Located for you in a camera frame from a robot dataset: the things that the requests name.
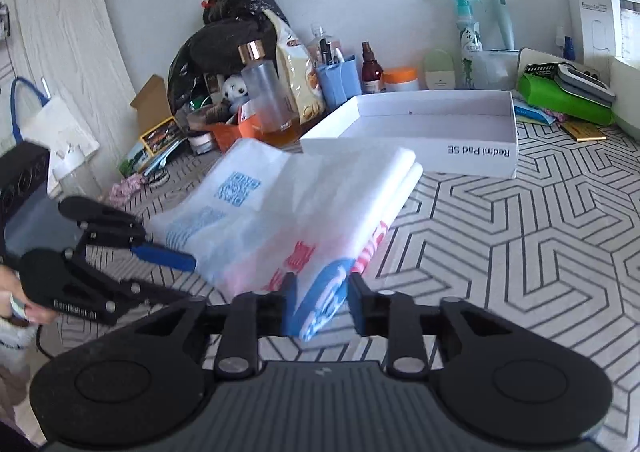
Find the orange container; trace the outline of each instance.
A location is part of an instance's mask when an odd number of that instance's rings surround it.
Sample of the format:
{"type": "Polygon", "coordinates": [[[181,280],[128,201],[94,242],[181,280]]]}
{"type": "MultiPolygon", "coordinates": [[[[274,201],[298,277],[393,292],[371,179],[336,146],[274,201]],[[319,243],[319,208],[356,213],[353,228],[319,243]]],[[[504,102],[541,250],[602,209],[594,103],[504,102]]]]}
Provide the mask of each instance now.
{"type": "Polygon", "coordinates": [[[420,89],[418,72],[409,66],[389,68],[389,70],[385,70],[383,78],[387,91],[417,91],[420,89]]]}

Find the cardboard box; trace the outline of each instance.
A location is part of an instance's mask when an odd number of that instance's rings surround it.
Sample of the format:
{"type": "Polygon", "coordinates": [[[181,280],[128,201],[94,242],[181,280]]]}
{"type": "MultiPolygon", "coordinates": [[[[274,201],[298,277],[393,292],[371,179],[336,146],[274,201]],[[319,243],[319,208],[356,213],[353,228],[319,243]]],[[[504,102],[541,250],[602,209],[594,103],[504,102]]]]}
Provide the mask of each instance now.
{"type": "Polygon", "coordinates": [[[354,97],[300,139],[309,154],[415,152],[425,172],[513,178],[518,133],[509,91],[442,90],[354,97]]]}
{"type": "Polygon", "coordinates": [[[148,130],[140,137],[140,141],[145,146],[147,153],[156,156],[183,138],[184,134],[180,131],[175,118],[169,117],[153,129],[148,130]]]}
{"type": "Polygon", "coordinates": [[[569,0],[574,27],[575,57],[578,62],[600,73],[599,79],[610,84],[609,57],[616,55],[611,0],[569,0]]]}
{"type": "Polygon", "coordinates": [[[138,113],[138,133],[143,136],[171,118],[171,106],[161,76],[153,75],[131,102],[138,113]]]}

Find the white cardboard box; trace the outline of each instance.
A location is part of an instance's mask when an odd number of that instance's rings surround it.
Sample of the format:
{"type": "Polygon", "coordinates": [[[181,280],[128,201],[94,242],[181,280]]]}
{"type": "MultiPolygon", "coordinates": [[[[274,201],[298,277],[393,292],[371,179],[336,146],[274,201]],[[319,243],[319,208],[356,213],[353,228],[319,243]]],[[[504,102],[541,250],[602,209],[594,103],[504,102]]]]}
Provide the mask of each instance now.
{"type": "Polygon", "coordinates": [[[610,83],[609,57],[616,55],[616,34],[611,0],[569,0],[574,27],[575,57],[610,83]]]}
{"type": "Polygon", "coordinates": [[[375,151],[382,144],[415,152],[425,172],[513,178],[518,134],[509,91],[442,90],[362,95],[304,135],[308,154],[375,151]]]}

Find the stuffed toy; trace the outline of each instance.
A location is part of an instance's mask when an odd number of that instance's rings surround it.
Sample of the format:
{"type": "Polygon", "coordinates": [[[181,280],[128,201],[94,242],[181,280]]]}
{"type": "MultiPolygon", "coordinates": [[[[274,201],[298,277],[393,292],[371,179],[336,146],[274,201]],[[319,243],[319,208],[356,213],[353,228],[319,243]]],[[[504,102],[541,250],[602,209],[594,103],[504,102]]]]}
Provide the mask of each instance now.
{"type": "Polygon", "coordinates": [[[229,111],[233,115],[238,113],[238,108],[242,104],[249,102],[249,92],[244,79],[240,75],[232,75],[225,80],[222,85],[222,95],[231,104],[229,111]]]}

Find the brown dropper bottle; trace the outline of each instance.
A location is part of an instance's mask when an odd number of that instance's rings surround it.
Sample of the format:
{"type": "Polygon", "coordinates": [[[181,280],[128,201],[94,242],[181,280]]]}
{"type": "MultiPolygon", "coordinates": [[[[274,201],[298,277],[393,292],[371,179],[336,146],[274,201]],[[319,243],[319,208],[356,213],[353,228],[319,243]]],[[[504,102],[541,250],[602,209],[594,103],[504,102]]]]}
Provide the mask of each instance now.
{"type": "Polygon", "coordinates": [[[382,93],[385,90],[385,81],[383,80],[383,69],[378,64],[376,56],[371,49],[369,42],[362,43],[362,84],[365,94],[382,93]]]}

